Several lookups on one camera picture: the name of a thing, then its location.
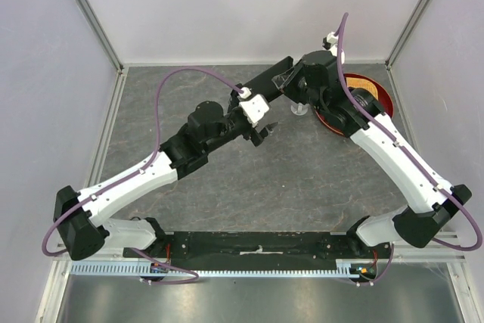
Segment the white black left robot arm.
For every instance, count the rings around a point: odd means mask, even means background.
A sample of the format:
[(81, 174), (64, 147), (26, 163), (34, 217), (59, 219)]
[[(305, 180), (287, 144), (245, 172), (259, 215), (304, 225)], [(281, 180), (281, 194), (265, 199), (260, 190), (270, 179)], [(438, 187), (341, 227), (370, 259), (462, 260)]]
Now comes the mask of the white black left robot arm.
[(122, 247), (137, 247), (149, 257), (166, 249), (154, 221), (128, 221), (109, 225), (110, 217), (150, 191), (195, 172), (208, 162), (210, 153), (241, 136), (258, 146), (270, 133), (266, 126), (256, 131), (268, 113), (269, 103), (256, 95), (240, 102), (230, 112), (214, 101), (205, 101), (188, 115), (179, 131), (149, 157), (96, 186), (75, 191), (66, 186), (57, 192), (54, 227), (64, 243), (64, 252), (74, 261), (95, 255), (108, 243), (126, 236)]

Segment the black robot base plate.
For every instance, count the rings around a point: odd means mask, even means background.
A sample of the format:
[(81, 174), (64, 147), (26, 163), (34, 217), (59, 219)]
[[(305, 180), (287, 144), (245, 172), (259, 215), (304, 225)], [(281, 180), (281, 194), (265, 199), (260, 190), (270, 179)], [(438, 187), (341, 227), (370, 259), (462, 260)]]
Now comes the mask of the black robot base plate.
[(148, 264), (150, 275), (199, 277), (258, 277), (297, 275), (351, 275), (355, 261), (370, 266), (388, 259), (388, 242), (374, 247), (345, 233), (325, 231), (166, 233), (136, 253), (126, 247), (123, 257)]

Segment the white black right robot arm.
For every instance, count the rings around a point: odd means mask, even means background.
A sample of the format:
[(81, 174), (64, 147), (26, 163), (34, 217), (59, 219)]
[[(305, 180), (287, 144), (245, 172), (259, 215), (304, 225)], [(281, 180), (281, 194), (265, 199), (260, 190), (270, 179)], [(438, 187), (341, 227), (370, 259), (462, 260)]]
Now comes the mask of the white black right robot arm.
[(290, 61), (271, 80), (283, 95), (314, 107), (370, 155), (407, 202), (390, 213), (358, 220), (346, 239), (352, 256), (364, 257), (374, 246), (393, 241), (425, 248), (471, 198), (466, 185), (453, 185), (423, 160), (369, 91), (344, 89), (331, 51), (313, 51), (297, 63)]

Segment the black zippered tool case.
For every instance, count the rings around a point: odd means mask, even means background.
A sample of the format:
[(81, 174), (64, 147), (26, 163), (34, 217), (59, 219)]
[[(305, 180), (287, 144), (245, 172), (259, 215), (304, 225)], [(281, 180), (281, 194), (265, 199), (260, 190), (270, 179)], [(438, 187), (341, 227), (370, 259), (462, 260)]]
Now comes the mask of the black zippered tool case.
[(230, 113), (238, 107), (240, 101), (248, 101), (256, 95), (261, 95), (271, 104), (274, 100), (282, 96), (282, 92), (273, 82), (276, 76), (287, 73), (293, 67), (293, 58), (287, 56), (276, 64), (270, 66), (267, 70), (252, 78), (249, 82), (239, 85), (239, 88), (248, 88), (251, 92), (248, 98), (240, 98), (238, 93), (233, 91), (229, 98), (227, 113)]

